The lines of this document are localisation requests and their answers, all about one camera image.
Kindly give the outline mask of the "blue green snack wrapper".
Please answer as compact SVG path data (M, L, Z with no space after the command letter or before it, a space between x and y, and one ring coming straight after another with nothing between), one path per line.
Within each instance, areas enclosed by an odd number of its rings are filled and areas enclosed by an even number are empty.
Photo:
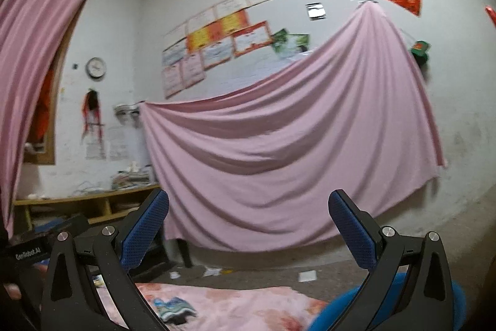
M185 300L179 297L163 301L161 298L153 299L153 306L158 317L164 324L181 325L188 321L188 318L196 318L197 311Z

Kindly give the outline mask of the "wooden shelf desk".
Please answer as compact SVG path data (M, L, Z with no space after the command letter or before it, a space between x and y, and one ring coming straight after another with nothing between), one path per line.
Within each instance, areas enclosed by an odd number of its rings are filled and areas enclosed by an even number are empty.
M119 225L130 213L138 210L141 203L156 189L160 189L159 185L124 188L77 197L18 200L14 203L13 238L38 229L57 218L66 220L77 214L88 219L90 229L83 234L91 238L103 226Z

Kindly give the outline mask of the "stack of books on shelf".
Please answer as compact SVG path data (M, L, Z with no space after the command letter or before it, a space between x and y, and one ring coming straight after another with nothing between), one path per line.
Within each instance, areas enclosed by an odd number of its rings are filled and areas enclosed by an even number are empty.
M141 188L156 184L156 174L152 165L139 166L133 162L126 170L118 171L111 177L111 188Z

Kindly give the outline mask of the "white paper on floor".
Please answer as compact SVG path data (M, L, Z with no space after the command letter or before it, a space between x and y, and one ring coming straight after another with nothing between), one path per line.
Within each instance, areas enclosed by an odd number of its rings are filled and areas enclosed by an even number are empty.
M203 272L203 277L219 276L222 274L222 270L222 268L211 268L206 266L205 271Z

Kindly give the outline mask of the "blue plastic bucket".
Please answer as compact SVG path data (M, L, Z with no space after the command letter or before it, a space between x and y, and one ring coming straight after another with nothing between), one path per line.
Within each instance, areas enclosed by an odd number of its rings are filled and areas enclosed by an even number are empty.
M379 312L374 318L374 323L378 321L380 322L388 319L391 314L394 306L399 298L399 295L403 289L403 285L405 282L407 273L397 273L392 286L390 287L385 301L383 302ZM349 304L354 299L355 295L357 295L360 287L357 286L354 289L349 290L348 292L341 294L334 301L332 301L329 305L325 307L325 309L320 313L320 315L314 319L314 321L310 324L308 330L309 331L323 331L327 330L330 326L334 324L334 322L340 317L342 312L346 310ZM453 290L453 298L454 298L454 330L459 330L463 323L466 320L467 315L467 301L465 293L459 284L455 281L452 282L452 290Z

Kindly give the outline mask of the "floral pink blanket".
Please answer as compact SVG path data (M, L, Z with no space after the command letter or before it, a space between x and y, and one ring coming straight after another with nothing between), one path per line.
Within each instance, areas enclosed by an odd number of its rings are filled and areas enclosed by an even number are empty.
M193 307L196 314L185 324L170 324L170 330L306 330L327 306L288 286L242 291L163 283L136 286L154 311L154 300L174 297Z

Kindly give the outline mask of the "red black hanging ornament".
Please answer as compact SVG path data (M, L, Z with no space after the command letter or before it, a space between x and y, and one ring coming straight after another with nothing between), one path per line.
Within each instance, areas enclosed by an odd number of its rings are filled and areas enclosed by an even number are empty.
M82 139L88 134L96 132L98 142L104 142L104 125L102 123L101 108L98 92L92 88L84 96L82 104Z

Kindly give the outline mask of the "green hanging cap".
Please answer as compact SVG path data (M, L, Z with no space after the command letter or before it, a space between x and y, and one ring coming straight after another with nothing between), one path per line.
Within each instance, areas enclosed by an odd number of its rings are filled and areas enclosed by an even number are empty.
M428 62L429 49L430 49L430 44L424 40L418 40L412 45L410 52L419 67L424 66Z

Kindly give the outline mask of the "green photo poster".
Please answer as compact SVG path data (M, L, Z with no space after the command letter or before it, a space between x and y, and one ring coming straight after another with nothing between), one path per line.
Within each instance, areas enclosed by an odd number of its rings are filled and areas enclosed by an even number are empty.
M280 58L290 58L307 52L309 45L309 34L292 34L286 29L281 29L272 35L272 49Z

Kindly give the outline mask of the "red framed certificate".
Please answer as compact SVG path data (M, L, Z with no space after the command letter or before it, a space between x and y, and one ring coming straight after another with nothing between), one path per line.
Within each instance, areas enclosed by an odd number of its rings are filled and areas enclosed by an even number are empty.
M272 33L267 21L232 33L231 39L235 58L271 45L273 42Z

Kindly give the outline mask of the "red hanging bag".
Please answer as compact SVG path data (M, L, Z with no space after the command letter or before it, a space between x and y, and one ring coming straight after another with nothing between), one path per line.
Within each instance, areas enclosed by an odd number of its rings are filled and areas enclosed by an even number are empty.
M489 18L491 19L491 21L493 22L493 24L496 26L496 11L490 6L486 6L485 11L489 16Z

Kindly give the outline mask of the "pink window curtain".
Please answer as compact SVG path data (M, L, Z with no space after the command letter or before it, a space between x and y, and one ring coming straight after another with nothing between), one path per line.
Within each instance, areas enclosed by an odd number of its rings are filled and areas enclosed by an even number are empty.
M85 0L1 0L1 214L13 232L24 144L45 75Z

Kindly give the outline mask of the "wooden window frame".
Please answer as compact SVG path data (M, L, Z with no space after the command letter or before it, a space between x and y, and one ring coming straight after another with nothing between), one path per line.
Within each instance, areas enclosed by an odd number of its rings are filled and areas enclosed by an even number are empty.
M55 117L60 79L66 53L84 6L85 3L78 8L72 21L68 24L45 75L34 110L28 140L24 147L23 163L34 165L54 165L55 163Z

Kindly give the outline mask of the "pink sheet hung on wall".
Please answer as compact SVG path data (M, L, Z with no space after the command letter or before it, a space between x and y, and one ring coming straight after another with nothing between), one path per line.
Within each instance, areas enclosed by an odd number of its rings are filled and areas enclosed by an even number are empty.
M436 178L441 139L419 67L375 2L318 49L234 92L140 108L166 235L259 253L336 235L332 191L379 215Z

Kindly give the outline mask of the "round wall clock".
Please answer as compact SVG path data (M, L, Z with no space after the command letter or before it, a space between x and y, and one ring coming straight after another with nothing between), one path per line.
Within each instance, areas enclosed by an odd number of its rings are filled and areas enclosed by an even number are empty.
M86 74L94 81L100 81L107 73L106 63L102 58L92 57L85 66Z

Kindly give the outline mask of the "black white wall sticker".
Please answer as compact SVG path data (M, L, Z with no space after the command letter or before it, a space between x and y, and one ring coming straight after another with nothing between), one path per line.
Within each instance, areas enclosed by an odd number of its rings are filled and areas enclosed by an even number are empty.
M312 2L305 5L308 18L311 21L326 19L326 10L322 3Z

